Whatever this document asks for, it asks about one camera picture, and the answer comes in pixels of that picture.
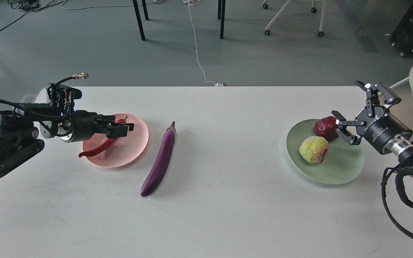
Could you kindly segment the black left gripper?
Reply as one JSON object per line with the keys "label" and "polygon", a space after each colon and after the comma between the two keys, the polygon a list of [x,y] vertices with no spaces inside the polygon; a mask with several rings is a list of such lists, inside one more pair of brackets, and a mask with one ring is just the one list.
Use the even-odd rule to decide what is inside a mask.
{"label": "black left gripper", "polygon": [[108,139],[126,137],[129,131],[133,131],[133,123],[116,123],[115,115],[103,115],[86,110],[75,110],[73,112],[72,132],[65,136],[66,143],[83,142],[90,139],[95,133],[95,124],[99,126],[98,134],[103,134]]}

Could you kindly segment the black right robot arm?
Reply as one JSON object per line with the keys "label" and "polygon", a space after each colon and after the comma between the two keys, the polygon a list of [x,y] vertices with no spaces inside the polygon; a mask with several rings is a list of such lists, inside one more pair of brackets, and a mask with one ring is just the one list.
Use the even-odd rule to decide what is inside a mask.
{"label": "black right robot arm", "polygon": [[413,233],[400,225],[389,211],[386,201],[386,186],[395,174],[395,188],[403,204],[413,209],[413,142],[409,142],[412,130],[390,113],[393,105],[400,103],[400,97],[390,87],[381,83],[355,84],[365,92],[366,102],[354,120],[347,120],[333,110],[338,128],[336,133],[349,145],[359,145],[365,139],[379,154],[393,153],[398,165],[385,168],[381,185],[381,198],[389,219],[398,230],[413,239]]}

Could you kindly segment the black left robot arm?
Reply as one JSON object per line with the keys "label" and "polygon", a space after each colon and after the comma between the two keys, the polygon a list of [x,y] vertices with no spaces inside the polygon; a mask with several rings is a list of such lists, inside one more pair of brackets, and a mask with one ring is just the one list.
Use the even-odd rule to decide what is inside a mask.
{"label": "black left robot arm", "polygon": [[134,124],[124,119],[75,109],[74,101],[82,97],[82,92],[65,86],[64,82],[87,77],[83,72],[50,83],[46,89],[47,103],[12,103],[0,99],[0,104],[11,107],[0,111],[0,178],[44,149],[40,134],[46,139],[60,137],[70,143],[86,141],[95,134],[113,140],[133,131]]}

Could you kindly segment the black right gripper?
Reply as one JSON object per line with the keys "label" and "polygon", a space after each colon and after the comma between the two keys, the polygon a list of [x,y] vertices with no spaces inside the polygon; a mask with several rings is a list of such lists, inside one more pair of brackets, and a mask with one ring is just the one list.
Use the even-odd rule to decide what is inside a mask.
{"label": "black right gripper", "polygon": [[[366,106],[356,116],[355,121],[346,120],[338,111],[331,114],[336,118],[336,133],[349,145],[359,145],[362,137],[369,142],[380,154],[391,153],[388,142],[399,136],[410,139],[413,132],[395,116],[389,113],[389,109],[399,104],[402,99],[394,93],[390,87],[381,83],[363,83],[355,81],[361,90],[366,92]],[[357,127],[357,135],[351,134],[347,127]]]}

